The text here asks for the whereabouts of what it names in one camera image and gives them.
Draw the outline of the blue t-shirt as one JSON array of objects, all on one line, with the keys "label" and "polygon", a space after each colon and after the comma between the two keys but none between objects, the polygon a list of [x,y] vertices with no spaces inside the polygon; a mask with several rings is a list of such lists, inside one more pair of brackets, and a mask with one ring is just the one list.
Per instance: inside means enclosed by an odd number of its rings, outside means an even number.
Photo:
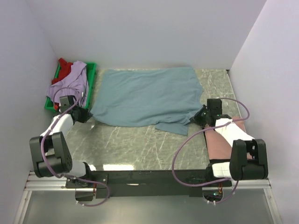
[{"label": "blue t-shirt", "polygon": [[110,126],[143,127],[188,134],[202,108],[202,85],[191,67],[158,70],[107,70],[91,109]]}]

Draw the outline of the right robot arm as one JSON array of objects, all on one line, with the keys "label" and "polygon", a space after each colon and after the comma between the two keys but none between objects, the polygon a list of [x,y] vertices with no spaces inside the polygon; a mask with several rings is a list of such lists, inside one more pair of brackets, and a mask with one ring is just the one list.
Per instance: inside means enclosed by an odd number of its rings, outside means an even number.
[{"label": "right robot arm", "polygon": [[242,121],[222,114],[221,106],[203,106],[192,119],[204,129],[209,164],[205,181],[216,186],[222,178],[235,181],[268,177],[266,143],[244,131]]}]

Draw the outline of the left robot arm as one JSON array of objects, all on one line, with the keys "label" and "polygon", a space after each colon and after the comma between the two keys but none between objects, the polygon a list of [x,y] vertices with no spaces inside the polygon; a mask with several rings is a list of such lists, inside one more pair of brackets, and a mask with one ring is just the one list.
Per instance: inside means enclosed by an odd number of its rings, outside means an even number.
[{"label": "left robot arm", "polygon": [[88,109],[79,106],[56,112],[48,129],[30,139],[33,169],[37,177],[75,177],[84,188],[92,185],[89,165],[72,159],[65,139],[76,122],[85,123],[91,116]]}]

